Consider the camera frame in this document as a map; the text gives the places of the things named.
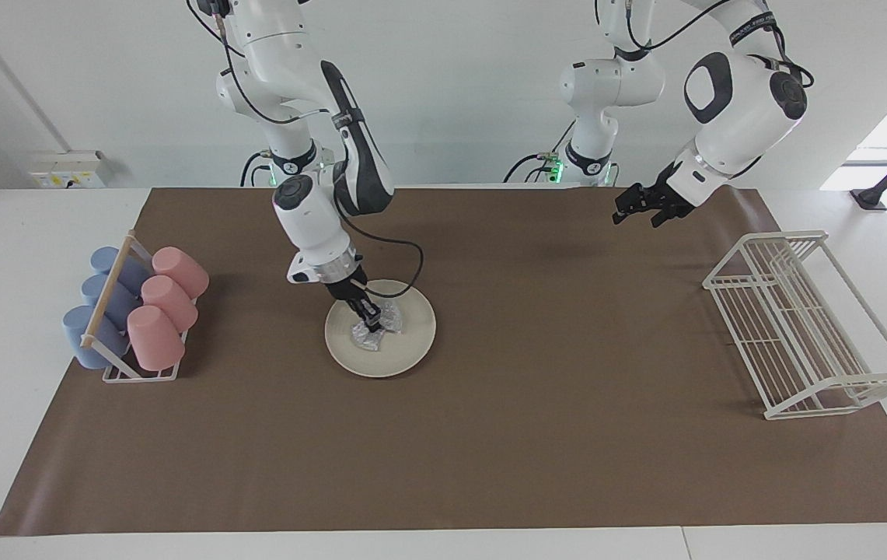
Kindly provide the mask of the cream round plate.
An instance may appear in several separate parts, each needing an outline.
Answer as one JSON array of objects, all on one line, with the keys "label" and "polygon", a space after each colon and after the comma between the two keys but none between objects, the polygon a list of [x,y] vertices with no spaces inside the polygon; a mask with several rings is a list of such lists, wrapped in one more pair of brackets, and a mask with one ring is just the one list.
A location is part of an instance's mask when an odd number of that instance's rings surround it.
[{"label": "cream round plate", "polygon": [[351,327],[359,322],[344,302],[330,308],[323,336],[334,361],[348,372],[365,378],[389,378],[414,368],[429,352],[436,334],[434,309],[421,291],[412,287],[398,298],[372,296],[372,300],[393,300],[403,314],[400,334],[386,334],[377,352],[355,347]]}]

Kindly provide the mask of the pink plastic cup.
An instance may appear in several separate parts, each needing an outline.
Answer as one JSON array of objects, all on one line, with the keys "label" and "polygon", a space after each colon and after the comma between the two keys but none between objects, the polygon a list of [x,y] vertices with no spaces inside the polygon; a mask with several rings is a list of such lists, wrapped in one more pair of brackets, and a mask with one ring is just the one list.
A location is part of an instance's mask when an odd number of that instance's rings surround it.
[{"label": "pink plastic cup", "polygon": [[141,298],[145,305],[162,310],[177,333],[190,330],[198,319],[197,306],[176,280],[166,275],[155,275],[141,285]]},{"label": "pink plastic cup", "polygon": [[162,309],[141,306],[127,316],[127,333],[138,364],[149,372],[179,364],[185,347],[179,332]]},{"label": "pink plastic cup", "polygon": [[166,246],[156,251],[152,255],[152,266],[156,274],[172,278],[179,284],[191,300],[201,297],[208,290],[208,271],[176,246]]}]

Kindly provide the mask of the brown table mat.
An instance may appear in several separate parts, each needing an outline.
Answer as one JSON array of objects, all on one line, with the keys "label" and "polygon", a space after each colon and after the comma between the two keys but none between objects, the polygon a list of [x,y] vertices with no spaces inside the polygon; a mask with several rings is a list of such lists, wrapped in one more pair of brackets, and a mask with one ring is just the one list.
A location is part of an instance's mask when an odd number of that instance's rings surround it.
[{"label": "brown table mat", "polygon": [[155,189],[135,229],[210,274],[173,382],[71,364],[0,535],[887,522],[887,415],[767,421],[701,284],[776,221],[726,187],[610,221],[608,189],[403,189],[438,322],[402,376],[330,357],[265,189]]}]

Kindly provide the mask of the cup rack with wooden bar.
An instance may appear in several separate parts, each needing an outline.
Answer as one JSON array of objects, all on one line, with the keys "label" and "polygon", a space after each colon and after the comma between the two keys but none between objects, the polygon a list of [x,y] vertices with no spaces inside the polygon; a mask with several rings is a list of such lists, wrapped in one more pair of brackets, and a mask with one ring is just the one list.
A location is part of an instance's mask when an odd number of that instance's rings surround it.
[{"label": "cup rack with wooden bar", "polygon": [[[105,369],[98,369],[101,371],[103,375],[104,383],[156,383],[163,382],[164,380],[175,380],[180,373],[180,365],[183,362],[179,362],[173,368],[166,369],[166,371],[158,371],[158,372],[149,372],[145,371],[139,364],[137,358],[135,358],[133,346],[131,346],[131,342],[129,339],[129,334],[127,330],[121,332],[127,340],[129,340],[129,348],[127,348],[127,354],[123,355],[122,358],[117,357],[113,354],[101,341],[97,339],[97,331],[99,327],[99,323],[102,317],[105,317],[104,311],[106,304],[108,302],[108,298],[110,296],[110,287],[109,284],[115,282],[117,280],[117,276],[122,269],[124,264],[124,259],[127,258],[127,255],[133,254],[138,258],[142,259],[147,265],[149,272],[152,273],[152,276],[158,275],[154,271],[154,267],[152,266],[152,255],[145,248],[144,245],[141,244],[140,240],[138,240],[137,234],[133,230],[129,231],[124,240],[120,242],[120,246],[117,247],[119,253],[117,253],[117,259],[115,263],[113,263],[113,268],[109,273],[108,284],[101,294],[100,300],[95,307],[95,311],[91,316],[90,323],[87,327],[84,336],[82,337],[82,348],[94,348],[98,353],[104,355],[106,359],[110,362],[110,366]],[[190,333],[190,330],[187,332],[180,333],[181,341],[183,341],[185,347],[185,341],[187,341],[187,335]]]}]

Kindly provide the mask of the blue plastic cup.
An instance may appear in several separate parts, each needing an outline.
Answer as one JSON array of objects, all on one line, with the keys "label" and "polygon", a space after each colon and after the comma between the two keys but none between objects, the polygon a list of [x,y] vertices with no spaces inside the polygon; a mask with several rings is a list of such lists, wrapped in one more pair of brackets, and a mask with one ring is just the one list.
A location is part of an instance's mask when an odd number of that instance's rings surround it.
[{"label": "blue plastic cup", "polygon": [[[85,280],[81,286],[81,294],[86,305],[97,307],[108,280],[108,274],[93,275]],[[134,309],[141,307],[141,302],[119,281],[110,283],[109,287],[110,296],[104,315],[118,331],[124,332],[127,330],[129,315]]]},{"label": "blue plastic cup", "polygon": [[[105,246],[95,250],[90,258],[90,265],[96,274],[109,275],[113,263],[117,259],[117,250],[113,246]],[[142,259],[133,254],[127,255],[124,264],[117,276],[117,283],[126,288],[134,297],[141,297],[141,287],[148,278],[152,277],[147,265]]]},{"label": "blue plastic cup", "polygon": [[[62,327],[66,334],[66,338],[70,341],[75,357],[80,365],[85,369],[97,371],[110,366],[108,359],[101,355],[94,348],[82,348],[84,333],[90,323],[91,316],[95,311],[95,307],[88,305],[80,305],[70,309],[62,318]],[[119,358],[127,354],[129,348],[129,340],[120,333],[107,317],[102,317],[98,331],[97,339],[113,352]]]}]

